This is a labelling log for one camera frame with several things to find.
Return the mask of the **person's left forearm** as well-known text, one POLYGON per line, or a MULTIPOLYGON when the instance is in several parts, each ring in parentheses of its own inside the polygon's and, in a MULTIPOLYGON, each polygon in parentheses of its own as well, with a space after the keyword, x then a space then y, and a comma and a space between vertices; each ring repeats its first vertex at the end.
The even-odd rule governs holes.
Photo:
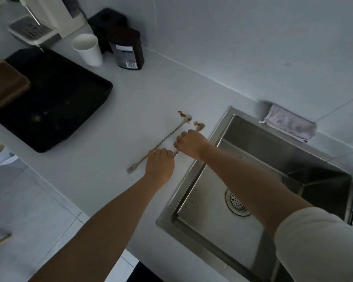
POLYGON ((105 282, 150 201, 169 180, 145 174, 95 213, 29 282, 105 282))

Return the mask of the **person's right forearm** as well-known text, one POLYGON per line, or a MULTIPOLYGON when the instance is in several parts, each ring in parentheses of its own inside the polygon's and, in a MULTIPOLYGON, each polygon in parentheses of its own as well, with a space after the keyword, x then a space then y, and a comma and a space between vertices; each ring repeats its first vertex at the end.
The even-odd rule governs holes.
POLYGON ((211 144, 200 151, 199 160, 214 171, 271 238, 291 214, 312 207, 274 176, 211 144))

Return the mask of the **white drinks machine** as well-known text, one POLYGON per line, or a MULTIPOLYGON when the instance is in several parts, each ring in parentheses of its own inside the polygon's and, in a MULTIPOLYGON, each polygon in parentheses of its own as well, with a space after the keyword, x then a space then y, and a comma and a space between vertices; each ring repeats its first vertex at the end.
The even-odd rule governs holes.
POLYGON ((19 1, 28 13, 7 29, 29 45, 40 46, 57 35, 64 39, 87 24, 77 0, 19 1))

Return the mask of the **grey dish cloth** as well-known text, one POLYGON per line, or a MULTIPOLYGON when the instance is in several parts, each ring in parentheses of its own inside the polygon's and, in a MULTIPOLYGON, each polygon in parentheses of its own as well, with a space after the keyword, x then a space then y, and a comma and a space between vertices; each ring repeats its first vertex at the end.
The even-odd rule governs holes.
POLYGON ((308 143, 315 137, 317 125, 290 111, 273 104, 262 121, 259 124, 266 124, 294 139, 308 143))

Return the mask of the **stainless steel sink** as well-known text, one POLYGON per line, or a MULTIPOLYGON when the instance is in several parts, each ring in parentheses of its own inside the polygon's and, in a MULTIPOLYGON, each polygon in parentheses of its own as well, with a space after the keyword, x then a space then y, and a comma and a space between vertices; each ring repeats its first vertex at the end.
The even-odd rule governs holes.
MULTIPOLYGON (((313 206, 346 222, 352 176, 327 162, 327 155, 277 131, 234 107, 209 142, 257 166, 313 206)), ((226 204, 222 180, 195 161, 156 221, 231 282, 292 282, 276 257, 275 245, 251 214, 240 217, 226 204)))

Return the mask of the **black box holder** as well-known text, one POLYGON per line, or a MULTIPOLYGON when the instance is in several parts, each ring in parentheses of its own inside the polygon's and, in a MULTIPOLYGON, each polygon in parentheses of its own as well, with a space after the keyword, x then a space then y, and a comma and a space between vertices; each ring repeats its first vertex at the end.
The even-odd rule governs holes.
POLYGON ((93 34, 98 38, 99 48, 102 53, 113 53, 111 46, 106 38, 109 29, 116 25, 127 27, 127 18, 125 15, 110 9, 104 8, 92 17, 87 19, 93 34))

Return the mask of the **metal sink drain strainer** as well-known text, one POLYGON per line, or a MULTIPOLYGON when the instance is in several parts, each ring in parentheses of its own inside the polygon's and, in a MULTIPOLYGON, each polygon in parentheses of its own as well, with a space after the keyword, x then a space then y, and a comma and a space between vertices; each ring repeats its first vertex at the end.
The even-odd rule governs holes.
POLYGON ((245 208, 229 189, 226 190, 226 204, 231 212, 237 216, 248 217, 251 215, 248 209, 245 208))

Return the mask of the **long metal fork-ended bar spoon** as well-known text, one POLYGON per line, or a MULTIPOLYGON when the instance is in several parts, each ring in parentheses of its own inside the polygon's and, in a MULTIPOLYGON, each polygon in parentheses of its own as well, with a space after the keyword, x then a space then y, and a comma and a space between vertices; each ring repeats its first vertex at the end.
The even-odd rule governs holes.
MULTIPOLYGON (((190 114, 186 114, 186 118, 183 118, 183 121, 171 132, 169 133, 165 138, 163 138, 153 149, 158 148, 161 146, 162 143, 164 143, 171 135, 173 135, 179 128, 181 128, 184 124, 189 123, 192 120, 192 116, 190 114)), ((145 160, 147 159, 147 154, 143 158, 141 158, 138 162, 132 164, 128 169, 127 169, 127 174, 132 174, 138 166, 145 160)))

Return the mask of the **brown wooden plate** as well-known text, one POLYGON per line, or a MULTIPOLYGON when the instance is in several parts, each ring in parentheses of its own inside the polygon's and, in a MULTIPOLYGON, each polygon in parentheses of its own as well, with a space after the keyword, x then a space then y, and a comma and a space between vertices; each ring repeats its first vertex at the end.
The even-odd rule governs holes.
POLYGON ((0 59, 0 109, 21 97, 32 87, 30 80, 0 59))

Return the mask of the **white sleeve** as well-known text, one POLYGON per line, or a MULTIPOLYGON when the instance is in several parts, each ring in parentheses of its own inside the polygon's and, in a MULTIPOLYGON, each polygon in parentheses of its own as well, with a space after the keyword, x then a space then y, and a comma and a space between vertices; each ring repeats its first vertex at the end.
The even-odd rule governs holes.
POLYGON ((279 225, 274 242, 294 282, 353 282, 353 227, 338 216, 298 210, 279 225))

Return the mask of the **person's right hand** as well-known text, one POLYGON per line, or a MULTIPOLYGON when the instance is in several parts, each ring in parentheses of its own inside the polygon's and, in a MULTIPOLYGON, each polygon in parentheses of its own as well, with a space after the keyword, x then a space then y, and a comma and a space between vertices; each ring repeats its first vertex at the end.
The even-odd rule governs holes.
POLYGON ((192 129, 177 136, 174 147, 198 161, 204 161, 206 156, 216 148, 201 133, 192 129))

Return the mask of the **black rectangular tray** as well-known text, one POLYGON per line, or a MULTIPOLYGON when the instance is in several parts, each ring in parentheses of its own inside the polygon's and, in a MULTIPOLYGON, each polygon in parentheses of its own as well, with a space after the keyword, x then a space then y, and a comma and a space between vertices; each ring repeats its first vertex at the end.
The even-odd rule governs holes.
POLYGON ((31 88, 0 109, 0 124, 38 153, 67 140, 108 99, 113 84, 44 48, 24 48, 5 58, 31 88))

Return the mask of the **dark brown bottle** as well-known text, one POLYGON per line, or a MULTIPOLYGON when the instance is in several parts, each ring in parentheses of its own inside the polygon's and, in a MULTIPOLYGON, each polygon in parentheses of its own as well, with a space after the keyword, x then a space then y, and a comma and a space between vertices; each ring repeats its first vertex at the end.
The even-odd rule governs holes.
POLYGON ((139 31, 113 25, 108 30, 108 40, 119 67, 127 70, 141 70, 145 63, 139 31))

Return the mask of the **person's left hand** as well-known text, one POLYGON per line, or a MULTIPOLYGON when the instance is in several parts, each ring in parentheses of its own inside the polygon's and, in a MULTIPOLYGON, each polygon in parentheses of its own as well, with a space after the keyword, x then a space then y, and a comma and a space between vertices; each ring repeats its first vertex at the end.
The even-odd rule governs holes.
POLYGON ((174 168, 174 158, 159 155, 147 157, 144 177, 153 188, 159 190, 170 180, 174 168))

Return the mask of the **white paper cup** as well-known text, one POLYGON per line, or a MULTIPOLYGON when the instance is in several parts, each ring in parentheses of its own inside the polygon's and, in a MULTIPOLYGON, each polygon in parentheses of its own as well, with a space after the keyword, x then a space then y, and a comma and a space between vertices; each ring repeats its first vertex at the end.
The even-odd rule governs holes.
POLYGON ((99 41, 94 34, 84 33, 74 37, 71 46, 87 65, 91 67, 103 65, 104 60, 99 41))

